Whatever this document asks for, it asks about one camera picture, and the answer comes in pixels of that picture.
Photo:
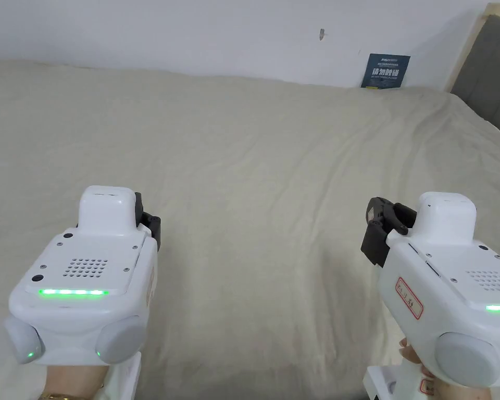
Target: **gold bracelet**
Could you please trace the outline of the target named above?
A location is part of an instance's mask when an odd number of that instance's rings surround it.
[[[84,397],[76,397],[76,396],[67,396],[67,395],[57,395],[57,394],[50,394],[50,395],[42,395],[39,400],[87,400]]]

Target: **slot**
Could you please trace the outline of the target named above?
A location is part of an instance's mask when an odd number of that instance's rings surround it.
[[[440,277],[440,278],[441,278],[441,275],[440,275],[440,274],[438,274],[438,273],[437,273],[437,271],[435,271],[435,270],[433,269],[433,267],[430,265],[430,263],[429,263],[429,262],[427,262],[427,261],[426,261],[426,264],[428,264],[428,267],[430,267],[430,268],[431,268],[431,270],[432,270],[433,272],[435,272],[435,275],[437,275],[438,277]]]
[[[409,247],[411,247],[413,250],[415,250],[415,253],[419,253],[413,246],[411,246],[411,243],[408,243]]]

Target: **white wall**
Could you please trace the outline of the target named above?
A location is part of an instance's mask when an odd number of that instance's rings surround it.
[[[0,59],[358,86],[369,53],[410,54],[405,84],[442,88],[486,3],[0,0]]]

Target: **white robotic gripper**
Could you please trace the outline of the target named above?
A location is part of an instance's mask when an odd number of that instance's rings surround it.
[[[376,197],[366,219],[361,250],[382,267],[379,292],[426,368],[450,384],[500,386],[500,255],[473,239],[472,201],[425,193],[414,212]],[[364,378],[370,400],[421,400],[432,384],[406,360]]]
[[[161,219],[143,212],[140,193],[87,188],[78,225],[54,237],[11,292],[5,328],[16,359],[113,365],[105,391],[132,399],[160,235]]]

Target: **wrinkled fabric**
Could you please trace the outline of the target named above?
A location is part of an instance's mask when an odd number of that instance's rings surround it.
[[[163,222],[137,399],[362,395],[402,338],[359,250],[371,197],[463,193],[500,253],[500,132],[454,95],[0,62],[0,399],[41,390],[8,294],[91,184]]]

